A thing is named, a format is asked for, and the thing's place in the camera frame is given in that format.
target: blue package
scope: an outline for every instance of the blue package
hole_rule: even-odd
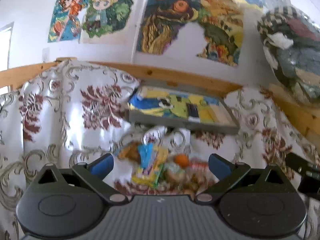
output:
[[[141,157],[141,164],[140,164],[141,168],[143,169],[148,168],[152,151],[153,151],[153,143],[148,143],[146,145],[138,146],[138,152]]]

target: wooden bed frame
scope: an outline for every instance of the wooden bed frame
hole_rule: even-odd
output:
[[[26,81],[66,59],[76,58],[57,58],[55,62],[33,64],[1,71],[0,88],[4,86],[10,86],[11,90],[20,88]],[[178,84],[192,85],[205,89],[208,94],[220,97],[225,97],[229,92],[242,87],[239,84],[219,79],[158,67],[113,62],[90,62],[124,70],[142,80],[155,79],[166,81],[167,84],[172,87]],[[271,84],[268,89],[272,93],[272,99],[281,110],[284,111],[291,124],[310,142],[316,146],[319,145],[320,148],[320,109],[299,106],[295,100],[278,85]]]

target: painting on wall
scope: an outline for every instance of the painting on wall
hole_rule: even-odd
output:
[[[79,12],[89,0],[57,0],[53,9],[48,42],[79,39],[81,24]]]
[[[82,43],[125,42],[128,31],[125,27],[128,25],[133,4],[133,0],[89,0],[80,41]]]
[[[207,42],[195,57],[238,65],[243,14],[231,0],[148,0],[137,51],[163,54],[189,22],[204,29]]]

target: orange ball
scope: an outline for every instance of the orange ball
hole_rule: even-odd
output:
[[[189,166],[189,158],[184,154],[178,154],[174,157],[173,161],[178,164],[181,168],[185,169]]]

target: girl with blonde hair drawing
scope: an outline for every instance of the girl with blonde hair drawing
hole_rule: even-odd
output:
[[[83,30],[92,38],[123,29],[132,4],[132,0],[90,0]]]

